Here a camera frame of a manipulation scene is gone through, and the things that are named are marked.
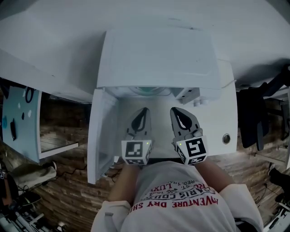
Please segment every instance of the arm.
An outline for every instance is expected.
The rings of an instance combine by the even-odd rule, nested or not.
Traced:
[[[235,183],[229,174],[209,159],[194,166],[208,186],[214,188],[218,193],[228,185]]]
[[[140,168],[136,165],[124,165],[123,170],[113,186],[108,201],[127,201],[130,205],[135,199],[135,187]]]
[[[12,197],[11,197],[11,192],[10,192],[10,188],[9,188],[9,184],[7,180],[7,174],[5,174],[4,183],[5,183],[5,190],[6,190],[6,198],[2,198],[3,205],[10,205],[12,203]]]
[[[263,231],[259,210],[245,184],[235,184],[231,176],[209,159],[194,166],[225,200],[239,231]]]
[[[135,199],[135,186],[140,169],[135,165],[124,165],[114,184],[108,201],[104,201],[95,217],[92,232],[120,231]]]

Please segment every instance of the white t-shirt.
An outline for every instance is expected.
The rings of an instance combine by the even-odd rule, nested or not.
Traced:
[[[263,231],[246,185],[231,184],[217,193],[194,166],[168,161],[145,167],[136,189],[133,207],[105,201],[92,232]]]

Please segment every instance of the white appliance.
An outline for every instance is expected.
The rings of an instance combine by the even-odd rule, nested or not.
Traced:
[[[108,31],[97,88],[115,97],[170,96],[183,104],[218,99],[220,76],[211,38],[182,28]]]
[[[208,138],[209,155],[234,152],[237,103],[229,83],[230,63],[217,60],[210,36],[201,30],[107,31],[90,117],[88,182],[94,184],[114,163],[114,156],[121,156],[125,121],[143,107],[150,109],[155,141],[150,158],[179,157],[171,145],[171,107],[197,117]],[[227,144],[222,141],[225,134],[231,137]]]

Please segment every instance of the floor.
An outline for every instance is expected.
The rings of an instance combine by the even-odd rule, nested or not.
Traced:
[[[107,198],[116,178],[101,178],[95,185],[87,183],[87,135],[90,106],[48,100],[45,97],[41,103],[41,142],[42,150],[51,149],[57,145],[65,145],[78,141],[78,148],[54,155],[41,163],[55,160],[57,173],[64,172],[56,181],[41,186],[34,191],[42,200],[36,204],[39,212],[52,225],[63,222],[70,231],[90,231],[93,219]],[[287,142],[281,141],[281,121],[276,116],[270,116],[270,132],[264,138],[263,154],[272,158],[285,159],[285,153],[276,151],[277,146]],[[256,147],[244,149],[238,136],[237,151],[233,154],[211,157],[221,168],[226,170],[237,183],[246,184],[261,212],[264,224],[271,220],[271,214],[277,210],[276,194],[282,193],[281,188],[269,182],[267,175],[269,163],[255,158]],[[15,168],[23,162],[28,162],[15,151],[0,144],[0,154],[8,168]],[[120,166],[108,171],[112,176]]]

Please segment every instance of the cable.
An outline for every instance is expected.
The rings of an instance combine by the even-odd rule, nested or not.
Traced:
[[[270,190],[272,193],[275,193],[274,191],[272,191],[271,189],[269,189],[267,186],[266,186],[266,189]]]
[[[124,162],[123,163],[114,163],[113,165],[120,165],[120,164],[124,164]]]
[[[118,169],[118,171],[115,174],[113,174],[112,176],[108,176],[108,177],[111,178],[114,183],[116,183],[113,178],[115,178],[117,175],[119,175],[121,170],[122,169]]]
[[[263,193],[263,195],[260,197],[258,196],[256,199],[255,199],[255,204],[257,205],[258,203],[260,203],[260,201],[264,198],[265,194],[266,194],[266,191],[267,191],[267,187],[265,188],[265,191]]]
[[[228,84],[226,84],[224,87],[222,87],[222,89],[224,89],[225,87],[228,87],[230,84],[232,84],[233,82],[236,83],[237,80],[232,80],[231,82],[229,82]]]
[[[34,204],[34,203],[37,203],[37,202],[40,201],[40,200],[41,200],[41,198],[39,198],[37,201],[33,201],[33,202],[31,202],[31,203],[28,203],[28,204],[26,204],[26,205],[22,205],[22,206],[32,205],[32,204]]]
[[[23,191],[23,192],[27,192],[29,189],[27,185],[25,185],[23,188],[19,187],[18,185],[17,187],[18,187],[18,191]]]
[[[83,171],[83,170],[85,170],[87,168],[87,165],[84,167],[84,168],[82,168],[82,169],[75,169],[72,173],[70,173],[70,172],[63,172],[60,176],[58,176],[56,179],[54,179],[54,180],[49,180],[49,181],[44,181],[44,183],[45,182],[47,182],[47,183],[49,183],[49,182],[53,182],[53,181],[56,181],[58,178],[60,178],[60,177],[62,177],[64,174],[70,174],[70,175],[73,175],[74,173],[75,173],[75,171],[76,170],[79,170],[79,171]]]
[[[268,185],[267,185],[266,183],[264,184],[264,186],[265,186],[265,191],[264,191],[264,193],[263,193],[263,195],[262,195],[261,197],[258,196],[258,197],[255,199],[255,203],[256,203],[256,204],[260,203],[260,201],[264,198],[267,189],[270,190],[271,192],[275,193],[273,190],[271,190],[271,189],[268,188]]]

